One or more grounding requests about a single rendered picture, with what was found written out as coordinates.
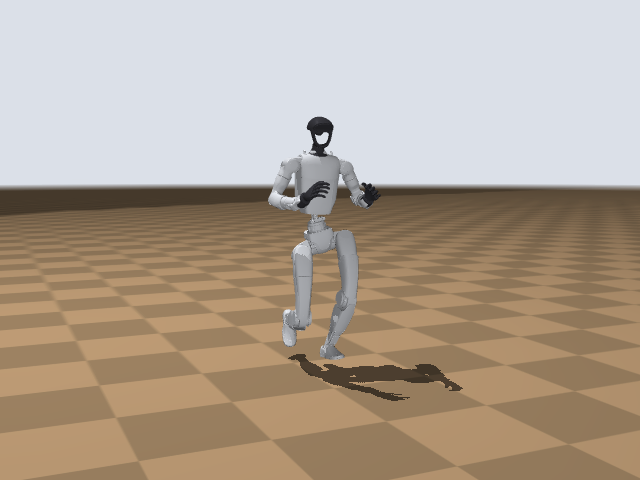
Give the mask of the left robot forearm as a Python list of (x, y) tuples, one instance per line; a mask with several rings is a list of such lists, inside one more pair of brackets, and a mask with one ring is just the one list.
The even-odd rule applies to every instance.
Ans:
[[(361, 191), (362, 191), (362, 190), (361, 190)], [(363, 191), (362, 191), (362, 192), (363, 192)], [(362, 194), (359, 194), (359, 195), (358, 195), (358, 197), (357, 197), (357, 199), (356, 199), (356, 202), (357, 202), (357, 204), (358, 204), (360, 207), (363, 207), (363, 208), (368, 209), (368, 208), (370, 208), (370, 207), (373, 205), (373, 203), (372, 203), (372, 205), (371, 205), (370, 207), (367, 207), (367, 206), (368, 206), (368, 204), (367, 204), (363, 199), (361, 199), (361, 197), (363, 196), (363, 194), (364, 194), (364, 192), (363, 192)], [(360, 200), (360, 199), (361, 199), (361, 200)]]

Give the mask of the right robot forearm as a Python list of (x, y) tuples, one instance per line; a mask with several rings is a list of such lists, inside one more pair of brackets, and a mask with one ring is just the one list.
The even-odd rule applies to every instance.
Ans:
[(288, 196), (279, 195), (279, 194), (273, 192), (273, 193), (270, 194), (270, 196), (268, 198), (268, 202), (271, 205), (279, 208), (280, 210), (288, 209), (288, 210), (292, 210), (292, 211), (297, 211), (299, 209), (307, 208), (307, 206), (304, 207), (304, 208), (299, 208), (297, 206), (297, 204), (300, 202), (300, 195), (297, 196), (297, 197), (288, 197)]

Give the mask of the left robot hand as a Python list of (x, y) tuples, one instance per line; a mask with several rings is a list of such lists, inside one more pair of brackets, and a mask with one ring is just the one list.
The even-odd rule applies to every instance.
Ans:
[(368, 185), (366, 185), (366, 183), (362, 183), (362, 185), (365, 188), (365, 193), (363, 194), (361, 199), (363, 199), (368, 204), (367, 207), (370, 207), (372, 205), (372, 203), (375, 200), (377, 200), (381, 195), (377, 194), (378, 190), (375, 191), (375, 187), (374, 186), (372, 187), (371, 183), (368, 184)]

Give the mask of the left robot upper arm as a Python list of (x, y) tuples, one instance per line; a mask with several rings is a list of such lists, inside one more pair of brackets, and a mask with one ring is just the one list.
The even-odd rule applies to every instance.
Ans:
[(353, 165), (343, 159), (339, 159), (340, 162), (340, 173), (342, 174), (342, 178), (347, 186), (347, 188), (350, 190), (351, 192), (351, 196), (350, 199), (352, 201), (352, 203), (355, 206), (358, 206), (356, 199), (358, 197), (359, 194), (362, 194), (363, 192), (360, 190), (359, 188), (359, 182), (357, 180), (356, 174), (353, 170)]

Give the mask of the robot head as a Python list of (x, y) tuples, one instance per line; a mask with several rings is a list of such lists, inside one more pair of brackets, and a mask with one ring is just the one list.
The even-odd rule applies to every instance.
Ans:
[[(307, 130), (310, 130), (311, 136), (314, 142), (311, 151), (317, 152), (314, 154), (310, 153), (311, 155), (318, 156), (318, 157), (327, 156), (327, 154), (324, 154), (323, 152), (324, 152), (324, 148), (326, 148), (331, 141), (333, 128), (334, 128), (333, 124), (327, 118), (324, 118), (324, 117), (314, 117), (309, 121), (307, 125)], [(328, 140), (325, 144), (318, 144), (315, 134), (320, 136), (323, 134), (323, 132), (329, 133)]]

